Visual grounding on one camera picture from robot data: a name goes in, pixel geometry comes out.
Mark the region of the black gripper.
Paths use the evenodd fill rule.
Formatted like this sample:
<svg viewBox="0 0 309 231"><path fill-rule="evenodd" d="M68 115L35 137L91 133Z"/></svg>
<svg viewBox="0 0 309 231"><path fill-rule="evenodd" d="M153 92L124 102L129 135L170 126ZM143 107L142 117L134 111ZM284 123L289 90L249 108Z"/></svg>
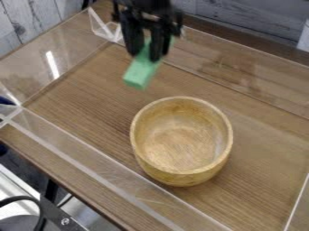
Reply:
<svg viewBox="0 0 309 231"><path fill-rule="evenodd" d="M120 24L129 54L139 54L143 30L149 30L150 60L158 62L169 53L171 36L181 36L183 12L171 0L112 0L112 9L112 21Z"/></svg>

